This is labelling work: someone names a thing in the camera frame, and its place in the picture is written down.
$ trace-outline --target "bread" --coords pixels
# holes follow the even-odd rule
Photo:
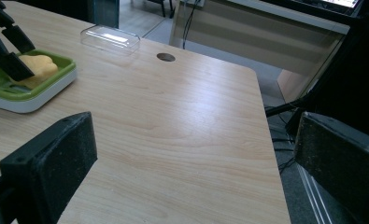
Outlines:
[[[11,82],[16,85],[25,86],[30,90],[37,87],[58,71],[58,66],[52,61],[51,57],[46,55],[21,55],[19,59],[34,73],[34,76],[19,82],[11,78]]]

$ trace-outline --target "transparent plastic lid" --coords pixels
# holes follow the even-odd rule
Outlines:
[[[81,32],[81,43],[114,54],[130,55],[135,52],[140,37],[120,29],[94,25]]]

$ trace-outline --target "wooden table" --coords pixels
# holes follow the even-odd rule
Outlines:
[[[38,49],[76,61],[78,78],[36,112],[0,109],[0,160],[92,113],[98,161],[60,223],[290,223],[251,69],[147,39],[112,55],[80,43],[87,22],[5,3]]]

